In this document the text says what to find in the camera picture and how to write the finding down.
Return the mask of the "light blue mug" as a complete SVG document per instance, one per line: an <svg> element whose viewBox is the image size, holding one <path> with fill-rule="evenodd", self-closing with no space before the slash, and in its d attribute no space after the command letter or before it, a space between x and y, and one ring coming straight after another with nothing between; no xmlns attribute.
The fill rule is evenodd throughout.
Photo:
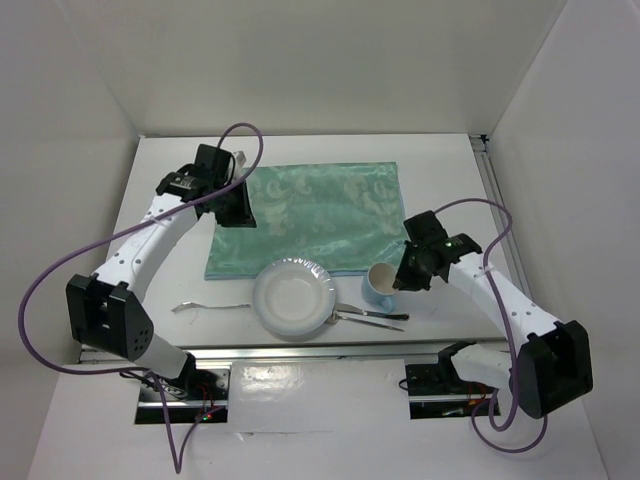
<svg viewBox="0 0 640 480"><path fill-rule="evenodd" d="M391 313L396 308L394 287L396 268L388 263L377 263L369 268L363 277L362 298L370 305Z"/></svg>

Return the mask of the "green satin placemat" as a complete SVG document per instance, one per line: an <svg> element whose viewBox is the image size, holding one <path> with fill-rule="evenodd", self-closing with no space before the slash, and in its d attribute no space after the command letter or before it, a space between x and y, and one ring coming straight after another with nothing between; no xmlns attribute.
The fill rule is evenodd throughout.
<svg viewBox="0 0 640 480"><path fill-rule="evenodd" d="M394 162L259 167L247 187L253 228L215 228L205 279L254 278L284 258L332 274L399 264L405 210Z"/></svg>

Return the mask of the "silver spoon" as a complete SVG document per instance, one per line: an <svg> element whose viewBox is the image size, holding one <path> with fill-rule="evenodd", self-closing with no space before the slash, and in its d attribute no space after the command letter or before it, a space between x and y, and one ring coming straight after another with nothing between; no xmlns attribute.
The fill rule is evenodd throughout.
<svg viewBox="0 0 640 480"><path fill-rule="evenodd" d="M355 314L359 316L366 316L366 317L373 317L373 318L380 318L380 319L394 320L394 321L408 321L410 319L409 314L406 314L406 313L389 314L389 313L383 313L383 312L377 312L377 311L364 310L358 307L346 306L346 305L339 305L335 308L335 310L340 313L350 313L350 314Z"/></svg>

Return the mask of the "silver fork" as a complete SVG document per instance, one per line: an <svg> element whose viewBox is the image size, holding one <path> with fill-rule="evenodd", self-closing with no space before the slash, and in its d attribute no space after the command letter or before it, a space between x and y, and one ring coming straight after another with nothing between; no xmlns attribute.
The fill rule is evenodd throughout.
<svg viewBox="0 0 640 480"><path fill-rule="evenodd" d="M171 309L171 312L174 314L178 314L180 312L184 312L191 309L200 309L200 310L235 310L235 309L244 309L250 308L250 304L233 304L233 305L204 305L192 301L183 302L176 307Z"/></svg>

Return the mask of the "white ribbed plate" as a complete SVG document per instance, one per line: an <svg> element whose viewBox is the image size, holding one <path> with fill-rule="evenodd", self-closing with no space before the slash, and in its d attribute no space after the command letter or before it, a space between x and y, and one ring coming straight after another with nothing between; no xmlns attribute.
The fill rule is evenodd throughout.
<svg viewBox="0 0 640 480"><path fill-rule="evenodd" d="M336 299L335 281L324 267L302 258L283 258L255 278L251 307L269 332L302 337L331 317Z"/></svg>

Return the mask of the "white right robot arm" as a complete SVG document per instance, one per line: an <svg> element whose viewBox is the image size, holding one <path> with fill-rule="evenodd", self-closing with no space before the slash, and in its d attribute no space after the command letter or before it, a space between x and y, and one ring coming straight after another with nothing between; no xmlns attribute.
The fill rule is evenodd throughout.
<svg viewBox="0 0 640 480"><path fill-rule="evenodd" d="M448 392L480 383L507 389L529 417L540 419L593 389L589 337L576 320L562 322L534 304L486 260L466 234L451 236L432 211L405 221L408 234L394 286L427 291L434 278L456 287L497 326L509 345L499 352L458 342L439 354L436 379Z"/></svg>

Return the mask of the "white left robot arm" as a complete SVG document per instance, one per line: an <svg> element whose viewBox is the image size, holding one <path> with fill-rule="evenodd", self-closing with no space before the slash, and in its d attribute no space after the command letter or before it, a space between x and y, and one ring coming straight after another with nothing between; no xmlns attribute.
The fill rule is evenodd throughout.
<svg viewBox="0 0 640 480"><path fill-rule="evenodd" d="M170 252L202 216L214 214L221 227L255 227L241 178L245 163L241 151L201 144L194 162L160 181L141 229L91 275L75 275L68 282L74 340L152 371L176 399L215 383L213 374L197 368L192 354L156 333L143 300Z"/></svg>

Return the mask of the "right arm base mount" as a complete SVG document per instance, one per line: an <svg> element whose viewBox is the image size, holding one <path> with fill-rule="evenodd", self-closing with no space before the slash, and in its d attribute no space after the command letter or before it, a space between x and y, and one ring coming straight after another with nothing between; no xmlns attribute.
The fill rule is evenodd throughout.
<svg viewBox="0 0 640 480"><path fill-rule="evenodd" d="M407 360L398 387L408 396L410 418L453 419L470 417L476 407L487 416L493 388L447 377L439 363Z"/></svg>

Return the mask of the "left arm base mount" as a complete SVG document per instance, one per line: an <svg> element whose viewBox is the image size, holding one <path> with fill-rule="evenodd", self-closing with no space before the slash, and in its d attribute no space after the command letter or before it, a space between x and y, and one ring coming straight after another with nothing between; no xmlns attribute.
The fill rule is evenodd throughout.
<svg viewBox="0 0 640 480"><path fill-rule="evenodd" d="M211 384L200 382L188 393L171 386L161 379L165 392L169 420L172 424L187 425L203 415L203 424L222 424L228 420L228 399L231 380L229 363L211 363L208 370L215 379ZM138 387L134 423L136 425L160 425L164 414L159 389L149 376L140 373L121 373L120 376Z"/></svg>

